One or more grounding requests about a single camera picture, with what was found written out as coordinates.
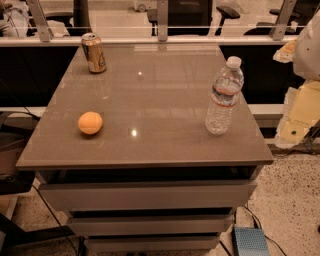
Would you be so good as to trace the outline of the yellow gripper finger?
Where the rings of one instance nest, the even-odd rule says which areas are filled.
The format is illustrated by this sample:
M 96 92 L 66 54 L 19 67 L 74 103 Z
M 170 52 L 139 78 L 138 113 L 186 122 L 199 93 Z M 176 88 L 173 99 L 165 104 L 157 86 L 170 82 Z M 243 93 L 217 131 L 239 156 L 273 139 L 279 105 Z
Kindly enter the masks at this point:
M 320 82 L 308 80 L 298 89 L 290 87 L 276 129 L 275 145 L 279 148 L 298 145 L 319 120 Z

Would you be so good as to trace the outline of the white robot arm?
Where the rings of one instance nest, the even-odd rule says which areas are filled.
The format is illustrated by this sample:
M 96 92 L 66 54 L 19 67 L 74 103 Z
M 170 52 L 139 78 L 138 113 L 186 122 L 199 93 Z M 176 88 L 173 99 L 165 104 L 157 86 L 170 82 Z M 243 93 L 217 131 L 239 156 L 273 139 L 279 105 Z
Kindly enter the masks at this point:
M 320 11 L 295 40 L 276 51 L 273 59 L 292 62 L 294 73 L 305 80 L 298 89 L 288 89 L 276 129 L 275 145 L 288 149 L 301 143 L 320 120 Z

